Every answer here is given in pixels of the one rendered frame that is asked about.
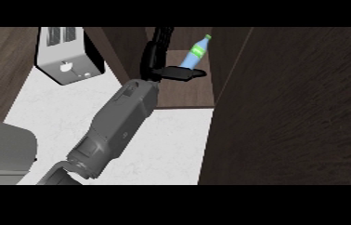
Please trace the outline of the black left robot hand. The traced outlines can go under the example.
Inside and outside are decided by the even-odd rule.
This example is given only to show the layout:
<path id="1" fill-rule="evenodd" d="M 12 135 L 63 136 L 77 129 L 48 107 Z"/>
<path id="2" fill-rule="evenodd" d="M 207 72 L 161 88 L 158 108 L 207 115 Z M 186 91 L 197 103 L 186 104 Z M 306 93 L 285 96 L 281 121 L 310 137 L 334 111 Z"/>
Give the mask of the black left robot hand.
<path id="1" fill-rule="evenodd" d="M 194 78 L 206 77 L 207 72 L 197 67 L 194 70 L 166 65 L 166 56 L 175 28 L 157 27 L 153 40 L 147 48 L 141 63 L 141 76 L 147 81 L 160 82 L 163 79 L 188 82 Z"/>

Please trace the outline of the blue water bottle green label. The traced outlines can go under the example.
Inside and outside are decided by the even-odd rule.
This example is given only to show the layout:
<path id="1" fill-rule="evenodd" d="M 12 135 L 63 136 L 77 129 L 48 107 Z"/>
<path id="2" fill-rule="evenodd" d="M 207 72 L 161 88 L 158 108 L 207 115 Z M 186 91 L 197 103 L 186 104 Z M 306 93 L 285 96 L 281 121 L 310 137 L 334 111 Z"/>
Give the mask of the blue water bottle green label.
<path id="1" fill-rule="evenodd" d="M 191 48 L 186 54 L 185 60 L 181 64 L 184 68 L 188 68 L 191 70 L 195 69 L 198 63 L 203 60 L 203 57 L 206 56 L 210 40 L 212 40 L 212 35 L 209 34 L 206 38 L 195 43 L 194 47 Z"/>

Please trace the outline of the brown wooden cabinet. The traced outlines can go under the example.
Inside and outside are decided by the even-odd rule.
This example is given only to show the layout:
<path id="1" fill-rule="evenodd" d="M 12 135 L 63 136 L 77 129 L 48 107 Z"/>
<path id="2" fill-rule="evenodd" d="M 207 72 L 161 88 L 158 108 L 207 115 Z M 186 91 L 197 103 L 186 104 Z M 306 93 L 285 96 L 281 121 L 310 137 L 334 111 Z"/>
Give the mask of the brown wooden cabinet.
<path id="1" fill-rule="evenodd" d="M 88 36 L 125 84 L 141 77 L 141 61 L 154 27 L 86 27 Z M 167 66 L 179 66 L 194 44 L 212 35 L 198 69 L 207 76 L 189 82 L 164 80 L 160 84 L 160 109 L 215 108 L 223 94 L 229 75 L 243 55 L 251 27 L 176 27 L 166 57 Z"/>

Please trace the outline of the dark wooden cabinet door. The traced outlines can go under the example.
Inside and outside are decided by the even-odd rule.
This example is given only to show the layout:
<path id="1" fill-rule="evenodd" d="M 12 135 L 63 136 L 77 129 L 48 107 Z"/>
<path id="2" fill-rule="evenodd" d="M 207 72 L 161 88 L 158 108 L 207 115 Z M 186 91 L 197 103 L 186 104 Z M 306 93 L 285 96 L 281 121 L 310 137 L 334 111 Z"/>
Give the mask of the dark wooden cabinet door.
<path id="1" fill-rule="evenodd" d="M 351 184 L 351 28 L 253 29 L 200 182 Z"/>

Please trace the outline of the white toaster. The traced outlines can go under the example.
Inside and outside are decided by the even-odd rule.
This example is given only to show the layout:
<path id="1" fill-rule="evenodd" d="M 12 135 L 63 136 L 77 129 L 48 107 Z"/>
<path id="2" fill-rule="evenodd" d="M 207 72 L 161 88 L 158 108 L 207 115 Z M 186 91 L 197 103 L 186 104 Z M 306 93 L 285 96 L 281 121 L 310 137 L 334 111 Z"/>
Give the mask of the white toaster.
<path id="1" fill-rule="evenodd" d="M 105 73 L 105 60 L 83 27 L 40 28 L 35 66 L 61 86 Z"/>

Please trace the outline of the dark wooden panel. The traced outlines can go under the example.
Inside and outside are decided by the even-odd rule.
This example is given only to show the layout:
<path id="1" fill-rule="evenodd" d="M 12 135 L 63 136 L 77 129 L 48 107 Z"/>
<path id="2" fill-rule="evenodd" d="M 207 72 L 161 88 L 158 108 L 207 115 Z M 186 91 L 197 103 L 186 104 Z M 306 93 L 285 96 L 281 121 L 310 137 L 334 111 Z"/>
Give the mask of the dark wooden panel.
<path id="1" fill-rule="evenodd" d="M 33 68 L 38 34 L 38 27 L 0 27 L 0 122 Z"/>

